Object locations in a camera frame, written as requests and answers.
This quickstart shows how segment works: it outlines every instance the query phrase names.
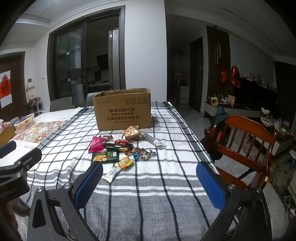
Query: cardboard box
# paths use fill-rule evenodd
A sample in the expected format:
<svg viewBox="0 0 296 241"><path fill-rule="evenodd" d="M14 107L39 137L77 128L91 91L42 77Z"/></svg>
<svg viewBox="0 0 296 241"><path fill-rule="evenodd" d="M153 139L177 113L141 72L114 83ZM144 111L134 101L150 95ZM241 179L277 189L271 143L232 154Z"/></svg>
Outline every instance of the cardboard box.
<svg viewBox="0 0 296 241"><path fill-rule="evenodd" d="M98 129L121 130L151 127L149 89L103 91L93 97Z"/></svg>

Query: bowl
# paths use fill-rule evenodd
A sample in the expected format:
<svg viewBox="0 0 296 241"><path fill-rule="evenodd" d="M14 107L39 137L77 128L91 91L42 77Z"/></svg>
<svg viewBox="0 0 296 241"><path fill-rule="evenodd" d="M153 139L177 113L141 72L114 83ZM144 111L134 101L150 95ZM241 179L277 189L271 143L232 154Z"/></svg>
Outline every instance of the bowl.
<svg viewBox="0 0 296 241"><path fill-rule="evenodd" d="M34 114L27 115L27 118L18 124L14 124L17 133L24 131L34 124Z"/></svg>
<svg viewBox="0 0 296 241"><path fill-rule="evenodd" d="M265 117L261 117L261 122L264 126L267 126L267 127L270 127L273 125L273 123L270 120L266 119Z"/></svg>
<svg viewBox="0 0 296 241"><path fill-rule="evenodd" d="M268 115L270 113L270 110L268 109L264 109L263 107L261 107L261 111L263 112L263 114Z"/></svg>

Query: red balloon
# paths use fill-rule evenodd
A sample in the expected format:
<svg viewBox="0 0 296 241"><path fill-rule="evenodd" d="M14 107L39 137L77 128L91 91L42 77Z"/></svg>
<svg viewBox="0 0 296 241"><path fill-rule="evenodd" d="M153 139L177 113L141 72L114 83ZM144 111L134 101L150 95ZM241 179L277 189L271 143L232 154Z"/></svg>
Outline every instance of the red balloon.
<svg viewBox="0 0 296 241"><path fill-rule="evenodd" d="M233 77L231 77L230 78L230 83L233 85L233 86L235 86L235 87L237 87L237 88L241 88L241 84L240 84L240 82L236 79L236 78L233 78Z"/></svg>
<svg viewBox="0 0 296 241"><path fill-rule="evenodd" d="M239 77L239 70L236 66L231 67L230 77Z"/></svg>
<svg viewBox="0 0 296 241"><path fill-rule="evenodd" d="M230 75L227 71L222 71L220 73L220 80L223 84L227 83L230 80Z"/></svg>

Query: pink snack package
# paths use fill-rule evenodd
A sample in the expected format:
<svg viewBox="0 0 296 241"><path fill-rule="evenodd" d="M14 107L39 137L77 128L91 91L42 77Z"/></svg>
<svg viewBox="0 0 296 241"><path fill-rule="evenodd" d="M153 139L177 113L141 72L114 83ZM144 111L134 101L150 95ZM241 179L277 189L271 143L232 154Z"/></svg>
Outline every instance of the pink snack package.
<svg viewBox="0 0 296 241"><path fill-rule="evenodd" d="M103 138L93 137L91 146L89 147L89 153L100 152L104 149L101 139Z"/></svg>

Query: cabinet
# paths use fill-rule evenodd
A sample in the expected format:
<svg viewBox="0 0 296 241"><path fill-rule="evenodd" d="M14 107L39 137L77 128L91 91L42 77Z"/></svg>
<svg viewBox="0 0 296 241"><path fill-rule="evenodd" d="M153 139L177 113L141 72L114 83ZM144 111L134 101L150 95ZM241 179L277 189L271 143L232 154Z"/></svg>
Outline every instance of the cabinet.
<svg viewBox="0 0 296 241"><path fill-rule="evenodd" d="M224 93L225 85L220 81L220 73L230 72L230 44L228 33L207 26L207 43L209 51L209 74L207 96Z"/></svg>

